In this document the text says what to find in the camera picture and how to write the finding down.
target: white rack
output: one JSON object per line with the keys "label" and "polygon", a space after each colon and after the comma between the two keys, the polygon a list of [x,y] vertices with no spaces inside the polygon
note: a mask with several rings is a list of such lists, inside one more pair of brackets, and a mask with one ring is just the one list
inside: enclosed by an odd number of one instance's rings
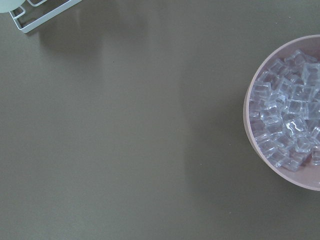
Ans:
{"label": "white rack", "polygon": [[26,2],[24,4],[22,4],[19,8],[11,11],[10,15],[11,15],[13,21],[15,22],[15,25],[17,26],[17,28],[26,34],[26,33],[30,32],[31,30],[35,29],[36,27],[38,27],[39,25],[45,23],[49,19],[52,19],[56,15],[62,13],[63,11],[67,10],[68,8],[72,7],[73,5],[75,5],[81,1],[82,0],[68,0],[65,3],[56,7],[55,9],[49,11],[48,13],[43,14],[39,18],[31,21],[30,23],[26,23],[24,25],[21,24],[20,19],[23,16],[26,16],[28,14],[28,11],[26,10],[26,5],[27,5],[27,7],[30,7],[31,9],[32,8],[41,8],[41,5],[42,4],[45,5],[44,3],[47,2],[47,0],[41,0],[41,1],[38,0],[37,3],[35,3],[36,2],[35,0],[26,0]]}

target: pile of ice cubes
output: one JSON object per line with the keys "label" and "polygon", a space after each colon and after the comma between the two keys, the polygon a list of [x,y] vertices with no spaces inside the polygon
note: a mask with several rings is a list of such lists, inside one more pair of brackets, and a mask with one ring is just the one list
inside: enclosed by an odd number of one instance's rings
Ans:
{"label": "pile of ice cubes", "polygon": [[320,165],[320,62],[295,51],[254,82],[249,118],[260,150],[275,167]]}

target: gray surface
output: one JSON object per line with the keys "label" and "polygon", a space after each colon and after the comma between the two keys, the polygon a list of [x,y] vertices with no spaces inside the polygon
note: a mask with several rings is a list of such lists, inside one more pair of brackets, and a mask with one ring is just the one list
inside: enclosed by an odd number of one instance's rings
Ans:
{"label": "gray surface", "polygon": [[0,239],[319,239],[319,192],[247,140],[261,62],[318,0],[84,0],[0,14]]}

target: metal rack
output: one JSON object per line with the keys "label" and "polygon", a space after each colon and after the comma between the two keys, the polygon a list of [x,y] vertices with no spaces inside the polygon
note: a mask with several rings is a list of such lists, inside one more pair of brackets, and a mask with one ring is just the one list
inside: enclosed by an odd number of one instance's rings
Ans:
{"label": "metal rack", "polygon": [[26,0],[10,12],[17,28],[28,33],[82,0]]}

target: pink bowl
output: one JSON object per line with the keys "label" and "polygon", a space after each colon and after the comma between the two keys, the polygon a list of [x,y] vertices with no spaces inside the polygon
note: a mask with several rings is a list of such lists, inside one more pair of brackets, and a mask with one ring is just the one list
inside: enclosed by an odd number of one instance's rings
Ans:
{"label": "pink bowl", "polygon": [[320,60],[320,35],[311,35],[311,36],[304,36],[295,40],[292,40],[273,53],[271,53],[264,62],[260,65],[258,70],[256,71],[253,79],[250,83],[250,86],[246,92],[245,99],[244,99],[244,106],[243,106],[243,122],[245,132],[249,138],[251,145],[253,146],[256,153],[259,155],[260,158],[277,174],[279,174],[284,179],[288,180],[289,182],[296,184],[300,187],[320,191],[320,166],[314,166],[310,163],[307,163],[304,167],[299,169],[297,172],[289,171],[283,167],[275,167],[273,166],[267,158],[263,155],[260,148],[258,147],[255,138],[253,136],[250,121],[249,121],[249,100],[250,94],[252,91],[252,87],[254,82],[256,81],[257,77],[260,76],[262,72],[264,72],[267,67],[274,62],[275,59],[278,58],[286,58],[294,53],[295,50],[301,49],[304,53],[318,58]]}

